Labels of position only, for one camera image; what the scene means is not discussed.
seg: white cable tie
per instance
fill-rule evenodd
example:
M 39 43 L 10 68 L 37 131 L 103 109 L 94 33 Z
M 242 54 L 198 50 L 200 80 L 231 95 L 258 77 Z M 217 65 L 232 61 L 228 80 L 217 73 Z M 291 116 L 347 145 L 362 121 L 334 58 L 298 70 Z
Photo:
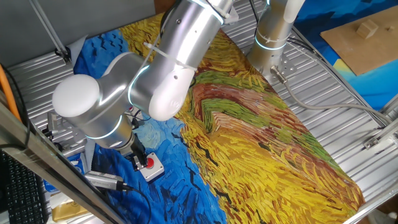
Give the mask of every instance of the white cable tie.
M 289 38 L 289 35 L 288 35 L 285 39 L 282 39 L 282 40 L 271 40 L 271 39 L 268 39 L 266 36 L 263 36 L 259 31 L 257 31 L 257 33 L 258 33 L 264 40 L 267 41 L 266 44 L 268 44 L 269 42 L 281 42 L 281 41 L 285 41 L 285 40 L 287 40 L 287 39 Z
M 176 58 L 171 57 L 170 55 L 166 54 L 165 52 L 161 51 L 160 49 L 158 49 L 157 47 L 153 46 L 153 45 L 150 44 L 150 43 L 144 42 L 144 45 L 145 45 L 146 47 L 148 47 L 149 49 L 152 49 L 152 50 L 156 51 L 157 53 L 161 54 L 163 57 L 165 57 L 165 58 L 167 58 L 167 59 L 170 59 L 170 60 L 174 61 L 174 62 L 175 62 L 177 65 L 179 65 L 179 66 L 182 66 L 182 67 L 184 67 L 184 68 L 193 70 L 194 72 L 198 70 L 197 68 L 194 68 L 194 67 L 192 67 L 192 66 L 189 66 L 189 65 L 187 65 L 187 64 L 184 64 L 184 63 L 180 62 L 179 60 L 177 60 Z

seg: yellow brushstrokes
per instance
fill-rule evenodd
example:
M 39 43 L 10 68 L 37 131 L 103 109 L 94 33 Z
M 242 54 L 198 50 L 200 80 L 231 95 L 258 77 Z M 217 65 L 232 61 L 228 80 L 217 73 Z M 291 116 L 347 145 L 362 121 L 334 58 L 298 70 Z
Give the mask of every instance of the yellow brushstrokes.
M 161 16 L 120 28 L 131 52 L 140 51 L 144 56 L 149 53 L 142 43 L 154 43 Z M 308 130 L 284 104 L 284 107 L 278 105 L 283 101 L 224 33 L 216 35 L 198 71 L 197 77 L 207 71 L 223 72 L 234 80 L 234 88 L 246 86 L 247 90 L 261 90 L 260 93 L 253 91 L 252 96 L 244 99 L 245 103 L 254 105 L 252 110 L 257 113 L 248 122 L 232 116 L 236 110 L 229 111 L 230 115 L 212 111 L 206 118 L 213 119 L 213 129 L 208 133 L 208 121 L 194 114 L 196 108 L 206 109 L 203 104 L 196 105 L 203 93 L 193 94 L 195 87 L 176 115 L 185 123 L 180 134 L 190 146 L 188 151 L 203 181 L 211 185 L 214 195 L 217 189 L 228 194 L 232 201 L 232 204 L 225 198 L 218 201 L 229 223 L 260 223 L 260 219 L 273 224 L 343 223 L 352 215 L 352 210 L 364 203 L 359 187 L 351 179 L 326 162 L 318 162 L 321 155 L 315 154 L 316 144 L 304 138 L 310 135 Z M 264 97 L 259 100 L 255 96 L 260 94 Z M 270 124 L 252 128 L 260 116 L 271 121 Z M 273 135 L 280 130 L 284 134 L 283 142 Z M 197 143 L 209 151 L 217 165 L 206 157 Z

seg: emergency stop button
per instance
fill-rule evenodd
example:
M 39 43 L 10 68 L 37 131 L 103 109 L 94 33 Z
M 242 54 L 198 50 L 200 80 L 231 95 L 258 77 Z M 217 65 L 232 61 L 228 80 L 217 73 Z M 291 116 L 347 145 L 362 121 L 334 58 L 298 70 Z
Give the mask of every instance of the emergency stop button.
M 147 165 L 147 169 L 151 169 L 154 166 L 155 162 L 152 158 L 148 158 L 148 165 Z

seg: painted mat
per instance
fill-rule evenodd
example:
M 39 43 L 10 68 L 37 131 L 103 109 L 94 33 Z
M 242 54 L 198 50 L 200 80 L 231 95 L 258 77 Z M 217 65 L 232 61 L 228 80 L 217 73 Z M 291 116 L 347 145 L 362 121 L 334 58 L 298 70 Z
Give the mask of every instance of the painted mat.
M 75 73 L 98 78 L 127 49 L 145 57 L 143 43 L 154 42 L 160 18 L 87 40 Z M 93 170 L 120 175 L 148 195 L 152 223 L 343 223 L 364 203 L 359 187 L 222 32 L 181 111 L 166 122 L 146 121 L 137 134 L 162 161 L 163 177 L 147 184 L 120 154 L 98 147 Z M 146 223 L 140 195 L 109 197 L 126 220 Z

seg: robotic arm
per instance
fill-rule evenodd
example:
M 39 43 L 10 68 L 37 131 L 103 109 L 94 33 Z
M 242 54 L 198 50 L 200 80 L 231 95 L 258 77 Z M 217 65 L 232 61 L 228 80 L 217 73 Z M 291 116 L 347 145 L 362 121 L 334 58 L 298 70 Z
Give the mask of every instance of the robotic arm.
M 263 13 L 259 25 L 263 22 L 269 25 L 269 19 L 280 16 L 282 18 L 278 18 L 277 22 L 292 24 L 294 19 L 286 19 L 279 12 L 283 11 L 283 5 L 287 5 L 284 7 L 290 9 L 285 9 L 284 14 L 291 13 L 292 7 L 297 5 L 290 6 L 289 3 L 297 1 L 303 0 L 272 0 L 272 7 L 275 4 L 278 11 L 272 15 Z M 124 53 L 111 62 L 100 79 L 95 80 L 88 75 L 67 78 L 53 93 L 55 111 L 101 147 L 117 149 L 124 155 L 133 154 L 135 170 L 145 168 L 145 148 L 132 133 L 131 122 L 124 112 L 134 105 L 158 121 L 166 121 L 176 115 L 198 65 L 232 4 L 232 0 L 183 0 L 168 15 L 159 48 L 150 46 L 158 53 L 151 64 L 142 67 L 143 58 L 134 53 Z M 274 30 L 274 27 L 259 27 L 257 34 L 264 29 Z M 279 31 L 283 37 L 279 38 L 285 38 L 290 29 L 291 26 L 284 26 Z M 267 37 L 264 33 L 256 35 L 257 44 L 251 57 L 258 59 L 258 64 L 268 63 L 271 58 L 269 53 L 263 51 L 272 47 L 264 48 L 268 43 L 258 38 L 263 35 Z M 274 48 L 281 49 L 283 46 L 280 41 Z

